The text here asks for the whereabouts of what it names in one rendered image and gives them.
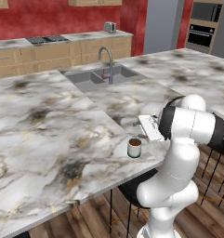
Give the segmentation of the light wood base cupboards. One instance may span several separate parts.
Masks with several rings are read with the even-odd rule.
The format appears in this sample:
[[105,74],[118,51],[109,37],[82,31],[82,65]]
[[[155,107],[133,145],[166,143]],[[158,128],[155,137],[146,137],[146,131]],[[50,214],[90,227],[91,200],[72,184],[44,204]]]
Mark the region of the light wood base cupboards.
[[62,35],[66,42],[33,45],[26,38],[0,40],[0,78],[99,61],[99,49],[106,46],[114,60],[131,56],[132,34],[93,32]]

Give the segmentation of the light wood oven tower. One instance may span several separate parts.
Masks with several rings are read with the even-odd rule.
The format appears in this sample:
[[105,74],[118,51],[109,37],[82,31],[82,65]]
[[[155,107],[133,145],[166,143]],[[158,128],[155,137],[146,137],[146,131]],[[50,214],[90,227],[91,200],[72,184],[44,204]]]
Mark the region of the light wood oven tower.
[[[224,7],[224,0],[193,0],[194,2],[198,2],[198,3],[213,3],[213,4],[221,4],[222,8]],[[206,54],[210,54],[213,48],[213,44],[216,38],[216,34],[217,34],[217,28],[218,28],[218,22],[213,22],[213,21],[206,21],[206,20],[193,20],[192,18],[190,18],[190,23],[189,23],[189,29],[190,29],[190,25],[191,24],[195,24],[195,25],[201,25],[201,26],[206,26],[206,27],[212,27],[215,29],[214,35],[212,37],[212,41],[211,41],[211,45],[210,47],[205,47],[205,46],[198,46],[195,44],[190,44],[188,42],[188,36],[189,36],[189,30],[186,36],[186,42],[185,42],[185,47],[189,48],[189,49],[193,49],[193,50],[197,50]]]

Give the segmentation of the black microwave oven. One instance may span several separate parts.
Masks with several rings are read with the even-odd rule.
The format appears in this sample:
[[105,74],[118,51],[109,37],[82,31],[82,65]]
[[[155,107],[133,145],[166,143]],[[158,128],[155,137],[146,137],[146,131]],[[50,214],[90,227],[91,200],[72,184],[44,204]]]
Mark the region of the black microwave oven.
[[192,6],[191,18],[193,20],[218,22],[221,9],[221,4],[194,2]]

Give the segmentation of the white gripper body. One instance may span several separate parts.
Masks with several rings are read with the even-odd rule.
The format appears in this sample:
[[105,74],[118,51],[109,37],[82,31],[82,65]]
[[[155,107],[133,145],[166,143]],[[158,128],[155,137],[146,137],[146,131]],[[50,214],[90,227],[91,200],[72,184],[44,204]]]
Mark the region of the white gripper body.
[[164,137],[158,129],[156,121],[150,115],[140,115],[138,120],[141,124],[142,130],[148,137],[149,141],[164,141]]

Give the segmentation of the white cup of hot chocolate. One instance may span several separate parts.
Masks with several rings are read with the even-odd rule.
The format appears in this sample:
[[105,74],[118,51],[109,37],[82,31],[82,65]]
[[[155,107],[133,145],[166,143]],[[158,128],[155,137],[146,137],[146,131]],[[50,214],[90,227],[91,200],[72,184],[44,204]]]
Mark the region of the white cup of hot chocolate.
[[141,140],[130,139],[127,143],[127,155],[131,158],[138,158],[141,155]]

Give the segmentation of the grey double sink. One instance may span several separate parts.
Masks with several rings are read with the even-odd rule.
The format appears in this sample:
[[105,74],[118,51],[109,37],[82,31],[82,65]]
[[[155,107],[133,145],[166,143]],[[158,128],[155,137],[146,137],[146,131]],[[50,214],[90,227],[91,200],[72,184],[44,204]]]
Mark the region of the grey double sink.
[[[114,85],[145,78],[144,75],[136,73],[122,65],[113,66],[112,71],[112,83]],[[108,86],[110,84],[109,79],[103,79],[102,75],[107,75],[109,72],[110,68],[106,67],[83,72],[65,72],[63,74],[82,92],[88,92]]]

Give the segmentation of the grey fridge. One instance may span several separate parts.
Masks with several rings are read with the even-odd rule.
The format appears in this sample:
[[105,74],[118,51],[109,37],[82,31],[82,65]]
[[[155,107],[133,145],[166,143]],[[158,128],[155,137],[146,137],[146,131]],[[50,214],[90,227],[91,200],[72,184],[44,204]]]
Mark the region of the grey fridge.
[[148,0],[143,54],[175,49],[184,0]]

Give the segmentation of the black bar stool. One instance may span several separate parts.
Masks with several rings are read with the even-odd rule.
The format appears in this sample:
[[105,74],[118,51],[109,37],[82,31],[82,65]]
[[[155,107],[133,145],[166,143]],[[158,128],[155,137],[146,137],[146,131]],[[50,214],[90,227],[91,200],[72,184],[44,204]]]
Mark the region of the black bar stool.
[[[157,174],[158,170],[156,168],[129,180],[126,183],[121,184],[118,186],[119,191],[123,194],[126,200],[129,202],[129,212],[128,212],[128,223],[126,228],[126,238],[128,238],[129,234],[129,224],[130,224],[130,217],[131,217],[131,205],[134,205],[138,208],[137,217],[139,214],[139,210],[149,209],[148,207],[142,206],[137,198],[137,188],[141,182],[146,181],[147,179],[152,178],[155,174]],[[112,232],[112,190],[110,190],[110,233]]]
[[[208,158],[207,158],[207,162],[206,162],[204,170],[203,170],[202,178],[204,177],[204,174],[207,174],[207,166],[208,166],[208,163],[210,161],[210,158],[213,155],[213,152],[218,152],[218,158],[217,158],[217,162],[216,162],[216,164],[214,166],[214,169],[213,169],[213,171],[211,173],[210,180],[208,181],[207,187],[205,189],[204,196],[203,196],[202,201],[201,201],[201,205],[203,204],[204,199],[207,200],[207,198],[205,196],[206,196],[206,194],[208,192],[208,189],[210,187],[210,184],[211,184],[212,180],[215,179],[215,173],[217,171],[218,164],[219,164],[219,162],[221,160],[222,155],[224,155],[224,139],[223,139],[223,141],[222,141],[222,143],[220,145],[218,145],[216,147],[211,147],[211,146],[209,146],[209,147],[211,148],[211,150],[210,150],[210,153],[209,153]],[[220,182],[220,187],[219,187],[218,193],[220,193],[222,187],[224,187],[224,179]],[[218,206],[221,205],[223,199],[224,199],[224,193],[223,193],[221,199],[218,202]]]

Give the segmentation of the light wood wall cupboards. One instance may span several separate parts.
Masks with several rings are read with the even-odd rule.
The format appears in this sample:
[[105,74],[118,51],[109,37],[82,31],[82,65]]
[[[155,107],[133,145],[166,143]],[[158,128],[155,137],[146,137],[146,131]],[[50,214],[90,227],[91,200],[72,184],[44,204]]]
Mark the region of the light wood wall cupboards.
[[[123,0],[68,0],[72,7],[120,6]],[[8,0],[0,0],[0,9],[9,8]]]

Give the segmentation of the black hob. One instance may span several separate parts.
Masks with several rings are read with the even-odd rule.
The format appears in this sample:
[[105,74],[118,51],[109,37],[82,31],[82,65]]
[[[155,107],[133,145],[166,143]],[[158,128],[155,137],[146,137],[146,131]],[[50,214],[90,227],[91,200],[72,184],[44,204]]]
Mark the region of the black hob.
[[27,38],[33,45],[41,45],[47,43],[57,43],[57,42],[66,42],[67,39],[61,35],[51,35],[51,36],[38,36],[38,37],[29,37]]

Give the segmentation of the black wall oven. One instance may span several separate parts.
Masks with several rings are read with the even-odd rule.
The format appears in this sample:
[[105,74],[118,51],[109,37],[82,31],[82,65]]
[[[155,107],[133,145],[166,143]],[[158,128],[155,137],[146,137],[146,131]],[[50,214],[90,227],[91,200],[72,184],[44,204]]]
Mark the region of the black wall oven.
[[210,47],[215,29],[201,25],[191,24],[188,42],[198,46]]

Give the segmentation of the silver toaster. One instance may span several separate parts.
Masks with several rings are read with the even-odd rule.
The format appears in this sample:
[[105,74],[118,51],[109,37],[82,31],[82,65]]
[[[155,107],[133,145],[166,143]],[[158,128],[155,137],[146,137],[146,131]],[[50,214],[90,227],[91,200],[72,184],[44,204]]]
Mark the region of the silver toaster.
[[104,31],[107,33],[115,33],[116,32],[116,23],[107,21],[104,23]]

